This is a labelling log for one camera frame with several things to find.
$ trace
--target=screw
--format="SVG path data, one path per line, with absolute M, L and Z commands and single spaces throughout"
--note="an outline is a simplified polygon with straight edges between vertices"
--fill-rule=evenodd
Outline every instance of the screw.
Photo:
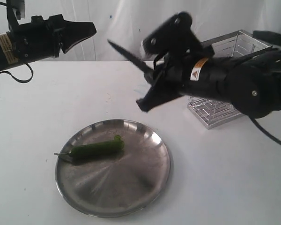
M 252 91 L 252 95 L 255 97 L 258 95 L 258 92 L 254 90 L 254 91 Z
M 177 18 L 177 19 L 175 20 L 175 24 L 178 25 L 179 23 L 180 23 L 180 19 Z
M 153 38 L 152 40 L 151 40 L 151 45 L 155 45 L 156 44 L 156 38 Z

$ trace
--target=yellow label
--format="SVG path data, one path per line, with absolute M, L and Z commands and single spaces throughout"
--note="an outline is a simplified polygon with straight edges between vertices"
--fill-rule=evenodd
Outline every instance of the yellow label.
M 7 34 L 0 34 L 0 46 L 9 65 L 19 61 L 13 54 L 12 44 Z
M 195 66 L 192 69 L 192 73 L 191 73 L 191 77 L 190 77 L 191 81 L 199 80 L 201 69 L 207 61 L 208 61 L 208 58 L 202 58 L 195 64 Z

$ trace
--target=white wall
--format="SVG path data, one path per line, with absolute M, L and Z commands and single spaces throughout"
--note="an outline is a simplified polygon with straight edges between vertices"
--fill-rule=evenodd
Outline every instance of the white wall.
M 281 0 L 26 0 L 26 18 L 62 13 L 70 21 L 93 21 L 98 33 L 55 60 L 123 60 L 107 39 L 139 54 L 143 38 L 165 19 L 189 12 L 200 40 L 244 29 L 281 29 Z M 8 30 L 0 6 L 0 33 Z

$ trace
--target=wire rack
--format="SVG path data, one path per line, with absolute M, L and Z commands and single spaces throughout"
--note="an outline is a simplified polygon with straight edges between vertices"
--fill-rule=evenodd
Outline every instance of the wire rack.
M 271 46 L 254 39 L 244 30 L 226 34 L 202 42 L 203 46 L 212 45 L 215 57 L 241 57 L 258 51 L 266 51 Z M 207 128 L 211 129 L 236 118 L 242 114 L 229 103 L 190 97 L 189 110 Z

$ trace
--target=green pepper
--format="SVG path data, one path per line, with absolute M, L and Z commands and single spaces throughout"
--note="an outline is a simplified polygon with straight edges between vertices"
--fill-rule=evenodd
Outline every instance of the green pepper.
M 93 144 L 74 146 L 67 153 L 55 153 L 57 156 L 68 155 L 73 160 L 88 159 L 101 155 L 110 155 L 120 152 L 124 148 L 124 142 L 120 135 L 114 136 L 114 140 Z

